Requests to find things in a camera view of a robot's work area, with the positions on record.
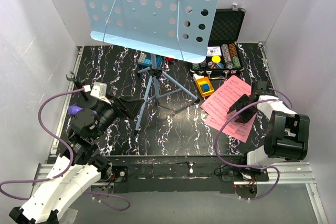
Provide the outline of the pink sheet music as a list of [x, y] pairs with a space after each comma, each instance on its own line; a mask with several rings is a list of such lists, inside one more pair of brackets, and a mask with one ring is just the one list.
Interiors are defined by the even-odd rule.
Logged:
[[251, 94], [251, 85], [237, 76], [231, 76], [202, 103], [201, 108], [213, 118], [223, 119], [229, 108], [244, 94]]
[[[248, 121], [248, 123], [236, 123], [232, 121], [222, 130], [222, 132], [243, 143], [246, 143], [250, 135], [251, 129], [253, 127], [254, 120], [256, 119], [256, 116], [257, 114], [255, 114]], [[205, 120], [205, 124], [219, 131], [224, 125], [224, 121], [216, 121], [213, 117], [208, 115]]]

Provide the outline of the purple toy microphone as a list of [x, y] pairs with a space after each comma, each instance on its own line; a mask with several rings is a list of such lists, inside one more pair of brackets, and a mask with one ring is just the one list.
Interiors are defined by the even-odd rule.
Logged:
[[95, 110], [92, 110], [90, 108], [81, 108], [77, 105], [69, 106], [67, 112], [72, 116], [97, 115], [97, 112]]

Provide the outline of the light blue music stand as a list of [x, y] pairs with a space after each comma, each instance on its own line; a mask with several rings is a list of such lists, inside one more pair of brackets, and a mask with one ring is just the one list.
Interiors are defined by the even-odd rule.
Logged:
[[190, 63], [207, 53], [218, 0], [84, 0], [93, 40]]

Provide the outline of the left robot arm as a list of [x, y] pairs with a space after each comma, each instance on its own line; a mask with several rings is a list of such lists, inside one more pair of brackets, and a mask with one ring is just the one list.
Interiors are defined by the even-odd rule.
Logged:
[[39, 188], [9, 216], [16, 223], [58, 223], [69, 206], [94, 183], [126, 180], [126, 166], [114, 166], [112, 161], [97, 154], [96, 141], [117, 118], [135, 119], [144, 103], [130, 96], [107, 96], [102, 100], [80, 101], [71, 105], [72, 116], [68, 147], [59, 154]]

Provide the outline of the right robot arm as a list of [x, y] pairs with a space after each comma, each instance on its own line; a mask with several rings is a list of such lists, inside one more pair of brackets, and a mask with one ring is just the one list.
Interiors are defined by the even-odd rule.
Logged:
[[237, 168], [242, 180], [251, 180], [257, 169], [276, 162], [301, 161], [308, 152], [309, 117], [289, 109], [271, 91], [267, 82], [255, 81], [251, 94], [242, 95], [228, 110], [234, 122], [240, 124], [248, 123], [257, 112], [268, 119], [263, 146], [244, 154]]

